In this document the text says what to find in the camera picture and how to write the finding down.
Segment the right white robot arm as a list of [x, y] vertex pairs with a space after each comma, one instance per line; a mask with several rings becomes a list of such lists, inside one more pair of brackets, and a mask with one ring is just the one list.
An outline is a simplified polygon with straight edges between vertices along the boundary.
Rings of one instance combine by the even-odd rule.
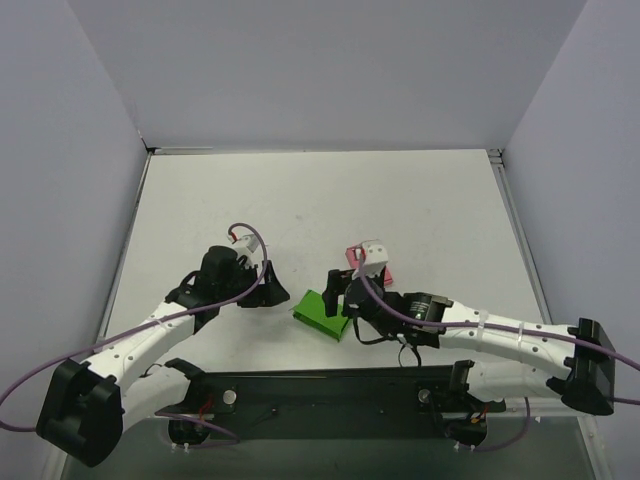
[[403, 347], [460, 349], [497, 357], [464, 365], [454, 388], [480, 402], [511, 397], [557, 398], [595, 416], [614, 412], [613, 346], [600, 323], [545, 325], [491, 315], [447, 297], [387, 292], [377, 278], [355, 270], [331, 270], [322, 294], [325, 313], [364, 320], [378, 341]]

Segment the green paper box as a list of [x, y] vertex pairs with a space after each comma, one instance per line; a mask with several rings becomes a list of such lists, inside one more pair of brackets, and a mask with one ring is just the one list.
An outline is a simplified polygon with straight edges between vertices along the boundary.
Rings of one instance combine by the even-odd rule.
[[327, 316], [322, 296], [314, 290], [308, 290], [302, 296], [293, 307], [292, 316], [337, 342], [342, 339], [350, 322], [347, 317], [342, 315], [340, 306], [335, 316]]

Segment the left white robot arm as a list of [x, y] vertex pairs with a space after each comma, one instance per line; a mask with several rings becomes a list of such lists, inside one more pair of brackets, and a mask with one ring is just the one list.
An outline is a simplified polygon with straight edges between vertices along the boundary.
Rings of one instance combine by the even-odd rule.
[[290, 295], [255, 234], [209, 248], [199, 269], [171, 290], [139, 326], [112, 337], [83, 362], [64, 360], [53, 372], [36, 433], [83, 464], [94, 467], [114, 450], [125, 430], [124, 396], [161, 356], [197, 334], [222, 307], [280, 305]]

